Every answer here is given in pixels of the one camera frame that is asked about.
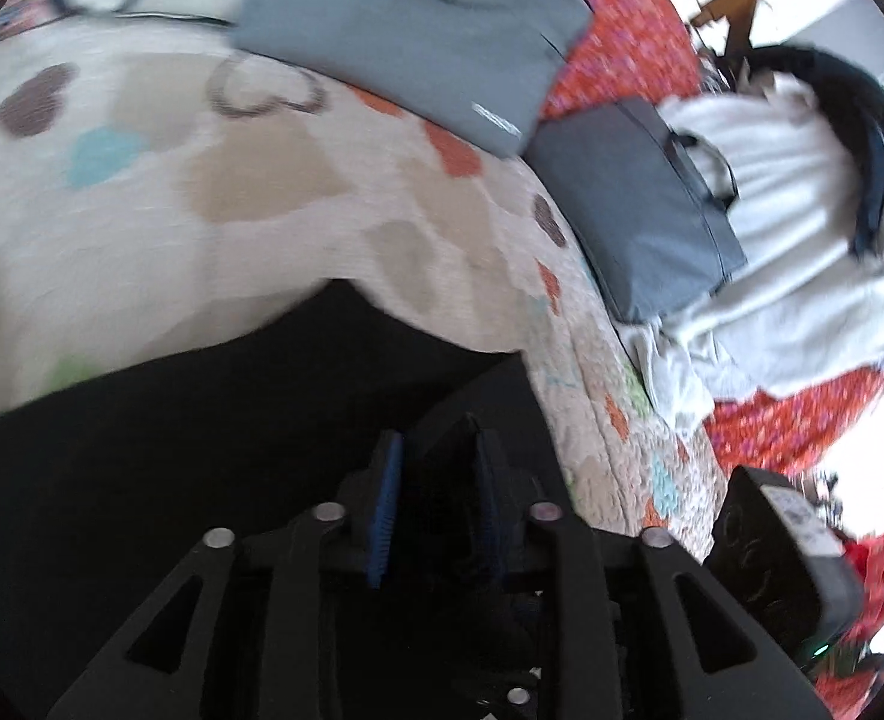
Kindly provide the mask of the grey Ipason laptop sleeve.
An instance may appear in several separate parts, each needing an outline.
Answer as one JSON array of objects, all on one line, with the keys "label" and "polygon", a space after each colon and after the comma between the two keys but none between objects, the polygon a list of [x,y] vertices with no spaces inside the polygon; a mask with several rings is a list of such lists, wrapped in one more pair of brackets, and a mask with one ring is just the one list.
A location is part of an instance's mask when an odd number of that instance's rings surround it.
[{"label": "grey Ipason laptop sleeve", "polygon": [[513,158],[592,16],[586,0],[245,0],[233,42]]}]

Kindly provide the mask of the red floral bedsheet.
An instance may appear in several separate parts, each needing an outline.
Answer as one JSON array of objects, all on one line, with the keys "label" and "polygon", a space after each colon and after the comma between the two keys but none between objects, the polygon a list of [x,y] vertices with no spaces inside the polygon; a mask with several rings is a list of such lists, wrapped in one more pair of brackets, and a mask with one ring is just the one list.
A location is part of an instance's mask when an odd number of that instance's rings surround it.
[{"label": "red floral bedsheet", "polygon": [[592,23],[547,94],[559,119],[619,99],[658,104],[700,91],[700,65],[671,0],[588,0]]}]

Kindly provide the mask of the heart patterned quilt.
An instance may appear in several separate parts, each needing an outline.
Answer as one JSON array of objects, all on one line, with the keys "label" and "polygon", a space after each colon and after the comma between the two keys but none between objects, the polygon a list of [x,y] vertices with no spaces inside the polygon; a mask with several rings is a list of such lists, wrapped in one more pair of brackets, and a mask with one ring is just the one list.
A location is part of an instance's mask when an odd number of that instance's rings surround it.
[{"label": "heart patterned quilt", "polygon": [[211,28],[72,18],[0,43],[0,411],[238,337],[334,278],[522,351],[577,511],[709,552],[709,439],[655,416],[525,163]]}]

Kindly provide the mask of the white crumpled garment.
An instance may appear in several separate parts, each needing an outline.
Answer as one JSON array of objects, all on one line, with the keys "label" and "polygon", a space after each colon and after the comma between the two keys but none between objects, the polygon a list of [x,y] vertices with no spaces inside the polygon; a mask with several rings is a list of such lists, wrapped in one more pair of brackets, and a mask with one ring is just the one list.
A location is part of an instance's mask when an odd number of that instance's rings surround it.
[{"label": "white crumpled garment", "polygon": [[867,177],[811,89],[764,73],[748,93],[658,110],[727,160],[739,188],[730,224],[748,261],[716,293],[619,330],[655,413],[687,436],[721,400],[785,398],[884,362],[884,197],[858,254]]}]

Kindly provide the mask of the black pants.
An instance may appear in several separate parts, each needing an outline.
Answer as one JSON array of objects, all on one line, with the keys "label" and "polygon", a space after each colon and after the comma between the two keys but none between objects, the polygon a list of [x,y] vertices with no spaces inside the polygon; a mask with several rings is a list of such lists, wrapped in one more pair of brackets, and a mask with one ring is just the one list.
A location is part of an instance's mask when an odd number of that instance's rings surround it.
[{"label": "black pants", "polygon": [[567,499],[515,353],[432,337],[333,281],[227,343],[0,413],[0,718],[51,709],[207,532],[274,532],[403,438],[382,582],[323,585],[318,718],[474,718],[494,616],[469,421]]}]

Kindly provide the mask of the dark grey laptop bag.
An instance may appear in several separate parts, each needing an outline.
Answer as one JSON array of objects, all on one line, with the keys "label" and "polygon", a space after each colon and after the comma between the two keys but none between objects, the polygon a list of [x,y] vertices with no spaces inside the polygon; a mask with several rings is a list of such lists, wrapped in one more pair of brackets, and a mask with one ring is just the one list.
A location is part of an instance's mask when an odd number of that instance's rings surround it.
[{"label": "dark grey laptop bag", "polygon": [[541,124],[525,161],[572,227],[609,314],[647,323],[714,294],[748,263],[728,218],[735,173],[643,99]]}]

